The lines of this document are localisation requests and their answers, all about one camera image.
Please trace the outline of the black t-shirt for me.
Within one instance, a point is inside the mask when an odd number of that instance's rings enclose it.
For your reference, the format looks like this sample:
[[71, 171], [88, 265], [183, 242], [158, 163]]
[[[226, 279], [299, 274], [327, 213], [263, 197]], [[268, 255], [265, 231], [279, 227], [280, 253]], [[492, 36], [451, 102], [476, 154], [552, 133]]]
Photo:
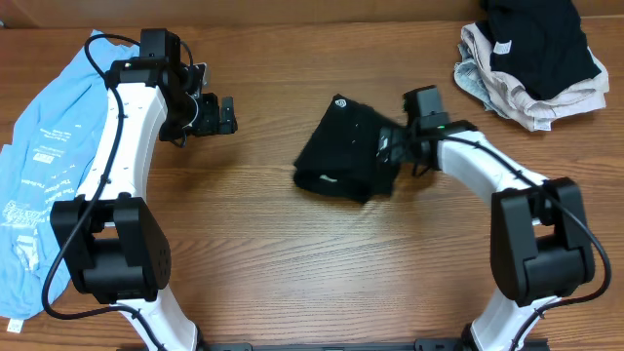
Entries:
[[372, 107], [336, 95], [293, 165], [294, 184], [316, 194], [366, 203], [390, 196], [398, 166], [378, 166], [379, 134], [399, 125]]

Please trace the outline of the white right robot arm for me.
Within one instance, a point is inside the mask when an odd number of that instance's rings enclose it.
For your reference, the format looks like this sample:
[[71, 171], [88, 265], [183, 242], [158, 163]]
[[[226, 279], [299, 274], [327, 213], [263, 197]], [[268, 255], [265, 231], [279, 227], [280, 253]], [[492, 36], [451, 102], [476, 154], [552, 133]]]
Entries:
[[526, 339], [545, 310], [593, 280], [583, 200], [568, 177], [550, 179], [497, 150], [459, 121], [430, 129], [384, 128], [383, 166], [422, 165], [462, 182], [490, 208], [489, 262], [496, 284], [485, 311], [458, 338], [419, 339], [417, 350], [545, 350]]

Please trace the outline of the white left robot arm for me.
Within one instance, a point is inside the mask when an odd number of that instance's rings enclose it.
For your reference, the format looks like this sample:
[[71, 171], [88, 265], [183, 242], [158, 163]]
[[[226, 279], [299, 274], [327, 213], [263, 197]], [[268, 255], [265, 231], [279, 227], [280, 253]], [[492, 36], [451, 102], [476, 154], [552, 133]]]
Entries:
[[88, 174], [72, 200], [56, 201], [51, 225], [74, 288], [118, 312], [148, 350], [206, 350], [170, 287], [173, 259], [166, 235], [146, 204], [157, 141], [184, 146], [187, 137], [237, 130], [233, 99], [204, 93], [205, 63], [168, 58], [118, 60], [105, 76], [108, 110]]

